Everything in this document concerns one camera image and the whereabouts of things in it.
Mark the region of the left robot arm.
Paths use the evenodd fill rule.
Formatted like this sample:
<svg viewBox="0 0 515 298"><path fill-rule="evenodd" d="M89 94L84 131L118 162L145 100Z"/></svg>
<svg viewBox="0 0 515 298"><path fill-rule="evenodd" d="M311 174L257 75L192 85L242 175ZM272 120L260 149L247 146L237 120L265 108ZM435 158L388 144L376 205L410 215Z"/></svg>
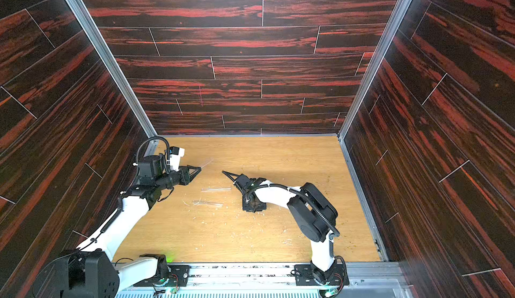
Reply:
<svg viewBox="0 0 515 298"><path fill-rule="evenodd" d="M163 153L135 156L136 173L130 186L118 197L117 208L92 235L71 251L44 267L49 275L32 297L115 297L120 291L146 282L166 287L177 276L165 255L145 254L127 263L115 263L114 255L133 227L159 202L164 190L188 185L200 167L181 165L185 150L165 142Z"/></svg>

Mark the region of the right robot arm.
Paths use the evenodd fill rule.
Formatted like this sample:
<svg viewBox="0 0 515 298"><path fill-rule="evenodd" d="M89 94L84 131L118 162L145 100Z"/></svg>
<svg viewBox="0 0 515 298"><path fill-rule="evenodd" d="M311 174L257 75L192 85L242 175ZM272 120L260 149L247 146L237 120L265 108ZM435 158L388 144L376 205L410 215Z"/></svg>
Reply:
<svg viewBox="0 0 515 298"><path fill-rule="evenodd" d="M262 212L268 204L286 208L300 231L310 240L311 261L307 280L317 285L330 285L339 280L339 287L350 284L343 257L334 254L334 240L340 236L336 227L338 213L328 199L311 183L300 187L275 184L263 177L250 178L223 171L242 195L242 210Z"/></svg>

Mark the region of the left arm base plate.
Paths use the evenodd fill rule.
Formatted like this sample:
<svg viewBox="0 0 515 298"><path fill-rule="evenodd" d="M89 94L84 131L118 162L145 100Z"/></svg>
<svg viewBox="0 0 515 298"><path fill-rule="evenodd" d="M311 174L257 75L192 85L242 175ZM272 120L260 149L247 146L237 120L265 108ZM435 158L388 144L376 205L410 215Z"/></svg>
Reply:
<svg viewBox="0 0 515 298"><path fill-rule="evenodd" d="M153 278L144 279L134 287L181 288L186 287L189 281L190 265L168 265L168 272L165 276L157 275Z"/></svg>

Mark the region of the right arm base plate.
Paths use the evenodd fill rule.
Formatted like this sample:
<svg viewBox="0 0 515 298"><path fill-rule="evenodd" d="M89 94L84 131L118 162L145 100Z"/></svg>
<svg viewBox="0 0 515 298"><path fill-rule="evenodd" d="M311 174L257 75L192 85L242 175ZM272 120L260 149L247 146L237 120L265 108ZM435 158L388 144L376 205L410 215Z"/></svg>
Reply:
<svg viewBox="0 0 515 298"><path fill-rule="evenodd" d="M290 272L297 286L348 286L350 284L346 266L334 262L327 271L314 264L295 265Z"/></svg>

